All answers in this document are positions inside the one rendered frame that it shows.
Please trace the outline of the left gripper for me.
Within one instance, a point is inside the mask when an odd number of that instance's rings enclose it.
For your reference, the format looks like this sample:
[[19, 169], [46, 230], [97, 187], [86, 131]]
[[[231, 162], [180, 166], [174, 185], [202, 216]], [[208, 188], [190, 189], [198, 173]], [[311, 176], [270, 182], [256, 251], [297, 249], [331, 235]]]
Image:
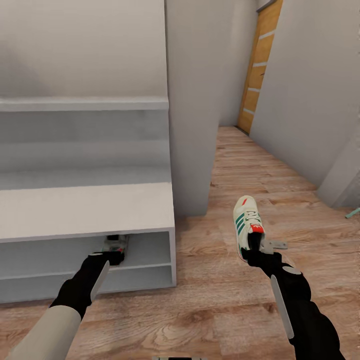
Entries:
[[109, 257], [110, 266], [119, 265], [125, 258], [125, 254], [121, 251], [105, 251], [104, 253]]

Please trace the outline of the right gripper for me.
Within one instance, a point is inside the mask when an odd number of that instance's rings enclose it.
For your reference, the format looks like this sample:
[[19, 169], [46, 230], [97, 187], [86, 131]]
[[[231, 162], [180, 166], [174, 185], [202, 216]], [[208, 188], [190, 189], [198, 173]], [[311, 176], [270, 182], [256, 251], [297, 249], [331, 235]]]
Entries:
[[246, 250], [242, 247], [241, 253], [243, 259], [247, 260], [247, 263], [251, 267], [259, 267], [264, 272], [265, 272], [265, 265], [268, 263], [268, 261], [277, 260], [279, 262], [282, 262], [282, 254], [279, 252], [274, 252], [273, 254], [265, 254], [260, 250]]

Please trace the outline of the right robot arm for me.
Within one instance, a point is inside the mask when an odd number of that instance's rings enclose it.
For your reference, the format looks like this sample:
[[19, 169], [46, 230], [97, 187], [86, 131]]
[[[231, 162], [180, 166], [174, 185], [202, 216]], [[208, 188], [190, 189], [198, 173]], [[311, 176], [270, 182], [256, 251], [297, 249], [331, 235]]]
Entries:
[[242, 257], [251, 267], [261, 268], [270, 277], [271, 287], [289, 342], [295, 347], [296, 360], [346, 360], [340, 352], [340, 340], [331, 320], [311, 301], [311, 288], [303, 273], [282, 262], [288, 250], [286, 241], [263, 240], [260, 250], [241, 248]]

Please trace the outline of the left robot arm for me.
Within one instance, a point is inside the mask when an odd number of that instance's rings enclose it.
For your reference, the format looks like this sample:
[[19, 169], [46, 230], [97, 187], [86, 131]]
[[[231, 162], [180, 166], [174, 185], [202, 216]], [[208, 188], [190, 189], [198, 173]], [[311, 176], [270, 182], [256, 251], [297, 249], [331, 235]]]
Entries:
[[81, 269], [64, 282], [50, 308], [4, 360], [65, 360], [76, 332], [110, 266], [124, 261], [124, 240], [105, 240], [102, 251], [88, 255]]

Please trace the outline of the gym shoe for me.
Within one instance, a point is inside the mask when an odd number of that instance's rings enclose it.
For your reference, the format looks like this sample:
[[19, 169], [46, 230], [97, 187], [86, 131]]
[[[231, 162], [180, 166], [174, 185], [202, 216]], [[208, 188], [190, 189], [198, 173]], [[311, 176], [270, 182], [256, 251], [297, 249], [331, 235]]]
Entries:
[[234, 206], [233, 220], [236, 231], [238, 255], [244, 262], [241, 248], [250, 251], [261, 251], [261, 245], [266, 240], [266, 232], [258, 212], [256, 200], [250, 195], [244, 195]]
[[120, 251], [122, 254], [126, 254], [126, 250], [127, 250], [127, 244], [128, 244], [128, 240], [129, 240], [129, 234], [116, 234], [116, 235], [107, 235], [105, 236], [105, 241], [108, 240], [113, 240], [113, 241], [125, 241], [126, 242], [126, 246], [125, 247], [111, 247], [111, 252], [118, 252]]

